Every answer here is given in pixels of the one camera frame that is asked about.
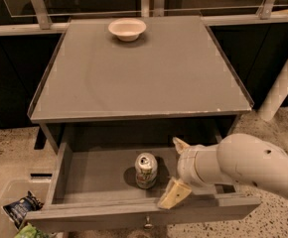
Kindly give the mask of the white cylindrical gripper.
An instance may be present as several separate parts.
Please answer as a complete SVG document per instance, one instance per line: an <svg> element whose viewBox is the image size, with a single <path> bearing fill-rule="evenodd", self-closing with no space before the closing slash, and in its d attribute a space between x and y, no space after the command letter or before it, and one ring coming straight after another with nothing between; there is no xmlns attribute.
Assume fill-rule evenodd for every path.
<svg viewBox="0 0 288 238"><path fill-rule="evenodd" d="M171 209L187 198L192 192L190 185L206 187L224 182L216 156L217 145L190 146L178 137L173 138L173 143L180 155L177 165L180 178L169 180L157 203L162 209Z"/></svg>

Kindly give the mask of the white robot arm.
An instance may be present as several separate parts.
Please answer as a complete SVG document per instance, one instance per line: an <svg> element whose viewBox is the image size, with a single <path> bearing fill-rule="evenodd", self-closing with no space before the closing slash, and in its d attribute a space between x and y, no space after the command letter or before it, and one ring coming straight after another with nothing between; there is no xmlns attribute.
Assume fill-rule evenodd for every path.
<svg viewBox="0 0 288 238"><path fill-rule="evenodd" d="M278 146L248 134L231 134L211 146L173 139L177 173L158 206L171 209L194 190L215 184L245 183L288 199L288 155Z"/></svg>

